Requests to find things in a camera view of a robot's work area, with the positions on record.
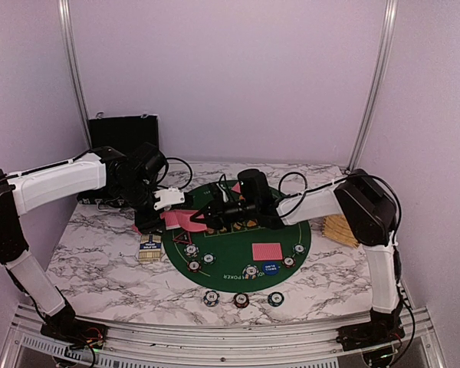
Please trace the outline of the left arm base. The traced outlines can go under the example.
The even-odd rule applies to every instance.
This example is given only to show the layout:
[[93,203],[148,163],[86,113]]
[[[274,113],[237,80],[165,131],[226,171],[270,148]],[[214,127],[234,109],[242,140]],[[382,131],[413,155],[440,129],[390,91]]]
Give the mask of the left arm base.
[[65,298],[63,300],[64,307],[56,314],[42,314],[41,334],[71,343],[77,348],[85,345],[101,348],[105,342],[107,327],[104,324],[78,319],[71,304]]

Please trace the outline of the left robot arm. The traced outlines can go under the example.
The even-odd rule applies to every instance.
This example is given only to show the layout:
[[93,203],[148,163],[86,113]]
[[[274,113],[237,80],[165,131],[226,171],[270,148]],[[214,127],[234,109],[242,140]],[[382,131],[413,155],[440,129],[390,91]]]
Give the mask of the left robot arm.
[[81,323],[66,312],[66,301],[30,249],[25,218],[81,192],[106,189],[132,209],[135,226],[141,229],[143,221],[159,219],[155,191],[165,165],[161,151],[144,143],[130,155],[107,146],[33,169],[0,170],[0,264],[53,317],[51,327],[63,340],[76,340]]

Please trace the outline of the red back card deck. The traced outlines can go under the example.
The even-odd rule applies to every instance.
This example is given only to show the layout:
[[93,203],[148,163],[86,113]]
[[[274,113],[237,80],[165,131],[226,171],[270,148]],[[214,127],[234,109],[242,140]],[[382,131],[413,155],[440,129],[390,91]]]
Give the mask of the red back card deck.
[[165,211],[160,214],[160,218],[163,220],[166,230],[173,230],[181,228],[182,226],[179,223],[179,213],[180,211]]

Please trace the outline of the blue small blind button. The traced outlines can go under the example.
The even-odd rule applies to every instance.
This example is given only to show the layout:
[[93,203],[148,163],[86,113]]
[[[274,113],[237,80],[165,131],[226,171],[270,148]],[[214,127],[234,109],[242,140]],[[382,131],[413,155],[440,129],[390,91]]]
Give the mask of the blue small blind button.
[[261,265],[261,271],[267,276],[274,276],[279,273],[280,265],[274,261],[266,261]]

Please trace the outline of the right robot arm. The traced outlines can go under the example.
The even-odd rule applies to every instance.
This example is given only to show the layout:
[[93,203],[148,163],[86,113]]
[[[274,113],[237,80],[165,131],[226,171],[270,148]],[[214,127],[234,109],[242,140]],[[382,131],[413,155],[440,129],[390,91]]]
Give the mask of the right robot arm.
[[401,265],[396,256],[396,235],[401,220],[399,199],[378,176],[363,169],[317,188],[278,198],[271,193],[267,176],[258,169],[238,174],[242,198],[224,199],[210,184],[212,200],[191,216],[194,223],[219,230],[234,222],[255,220],[260,226],[281,229],[329,215],[343,215],[353,237],[363,246],[372,284],[372,310],[379,315],[364,328],[371,343],[381,343],[394,331],[387,315],[401,306],[397,284]]

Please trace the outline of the blue white chip stack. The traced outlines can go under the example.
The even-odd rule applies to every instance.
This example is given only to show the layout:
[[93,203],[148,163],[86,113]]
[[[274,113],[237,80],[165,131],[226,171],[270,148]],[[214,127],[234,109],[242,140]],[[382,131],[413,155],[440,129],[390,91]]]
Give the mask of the blue white chip stack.
[[217,291],[208,290],[205,292],[202,301],[205,306],[214,307],[219,303],[219,299],[220,299],[220,296]]

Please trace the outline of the teal chip stack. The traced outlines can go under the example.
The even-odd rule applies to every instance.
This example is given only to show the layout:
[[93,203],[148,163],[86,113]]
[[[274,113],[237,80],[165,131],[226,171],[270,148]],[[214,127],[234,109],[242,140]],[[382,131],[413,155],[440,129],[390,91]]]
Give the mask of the teal chip stack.
[[272,307],[279,307],[284,303],[284,295],[279,291],[273,291],[268,295],[268,304]]

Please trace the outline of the brown chip stack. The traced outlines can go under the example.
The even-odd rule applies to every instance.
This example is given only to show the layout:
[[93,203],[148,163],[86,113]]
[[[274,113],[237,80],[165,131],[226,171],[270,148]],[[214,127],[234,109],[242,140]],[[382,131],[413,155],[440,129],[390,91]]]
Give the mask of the brown chip stack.
[[237,308],[246,308],[249,305],[249,296],[246,293],[237,293],[233,297],[233,303]]

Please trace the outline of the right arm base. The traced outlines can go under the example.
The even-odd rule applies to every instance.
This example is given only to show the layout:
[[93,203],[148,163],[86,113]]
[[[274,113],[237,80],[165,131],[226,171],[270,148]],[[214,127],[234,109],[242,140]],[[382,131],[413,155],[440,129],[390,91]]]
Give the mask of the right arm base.
[[389,314],[371,309],[368,322],[339,327],[336,341],[344,351],[351,351],[402,339],[406,335],[400,320],[402,308],[400,301]]

